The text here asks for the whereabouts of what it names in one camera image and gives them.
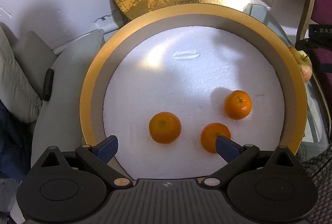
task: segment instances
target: orange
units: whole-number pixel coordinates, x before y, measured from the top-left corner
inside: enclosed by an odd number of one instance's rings
[[[224,101],[227,116],[234,120],[241,120],[249,115],[252,108],[250,96],[240,90],[230,93]]]
[[[160,144],[170,144],[181,133],[181,123],[173,113],[157,113],[149,122],[149,132],[152,139]]]
[[[227,126],[222,123],[208,124],[200,135],[200,143],[202,147],[212,154],[217,154],[215,149],[215,141],[218,136],[225,136],[231,139],[231,134]]]

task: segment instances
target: dark blue fabric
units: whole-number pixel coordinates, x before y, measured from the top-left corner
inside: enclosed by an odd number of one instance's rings
[[[0,101],[0,172],[22,181],[31,167],[32,136]]]

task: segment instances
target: metal screw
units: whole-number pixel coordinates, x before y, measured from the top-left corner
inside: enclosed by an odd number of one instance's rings
[[[217,178],[206,178],[204,183],[208,186],[217,186],[220,184],[220,181]]]
[[[130,181],[127,178],[117,178],[114,180],[114,184],[117,186],[126,186],[129,183],[130,183]]]

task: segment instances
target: orange fruit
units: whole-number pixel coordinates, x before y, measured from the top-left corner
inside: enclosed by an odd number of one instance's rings
[[[241,120],[249,115],[252,108],[250,96],[240,90],[230,93],[224,101],[227,116],[234,120]]]
[[[215,141],[218,136],[225,136],[231,139],[231,134],[227,126],[222,123],[208,124],[200,135],[200,143],[202,147],[212,154],[217,154],[215,149]]]
[[[157,113],[149,122],[149,132],[152,139],[160,144],[170,144],[181,133],[181,123],[173,113]]]

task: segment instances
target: apple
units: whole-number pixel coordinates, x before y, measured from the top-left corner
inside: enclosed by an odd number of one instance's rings
[[[312,64],[308,55],[303,50],[296,50],[295,47],[288,47],[288,49],[295,58],[296,63],[298,63],[303,82],[307,83],[312,75]]]

